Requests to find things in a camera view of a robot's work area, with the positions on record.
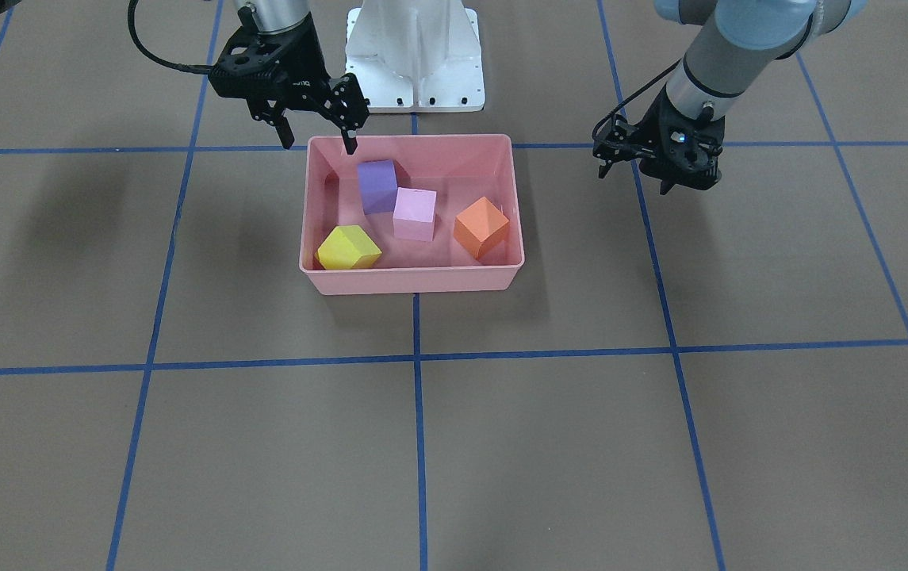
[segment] pink cube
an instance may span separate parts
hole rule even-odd
[[[393,235],[404,240],[432,242],[436,218],[436,192],[398,188],[393,206]]]

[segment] yellow block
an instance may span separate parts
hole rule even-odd
[[[339,225],[316,249],[324,270],[367,270],[377,263],[380,247],[360,225]]]

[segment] toy block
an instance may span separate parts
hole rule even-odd
[[[398,188],[393,206],[393,235],[404,240],[432,242],[436,218],[436,192]]]
[[[381,253],[360,225],[339,225],[316,249],[316,259],[324,270],[367,270]]]
[[[358,191],[366,214],[391,213],[397,202],[397,171],[392,160],[373,160],[358,166]]]
[[[507,239],[511,221],[484,197],[468,206],[454,220],[454,238],[475,259],[489,253]]]

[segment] pink bin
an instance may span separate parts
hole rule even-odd
[[[398,185],[436,192],[432,242],[393,237],[392,213],[365,214],[358,165],[392,159]],[[507,241],[476,260],[454,240],[454,218],[485,196],[511,221]],[[382,256],[370,270],[324,270],[313,253],[336,225],[359,224]],[[326,296],[506,289],[523,265],[514,155],[507,135],[359,135],[309,140],[298,267]]]

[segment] orange block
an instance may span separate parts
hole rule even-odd
[[[486,197],[479,198],[454,220],[454,238],[475,259],[488,254],[507,239],[511,221]]]

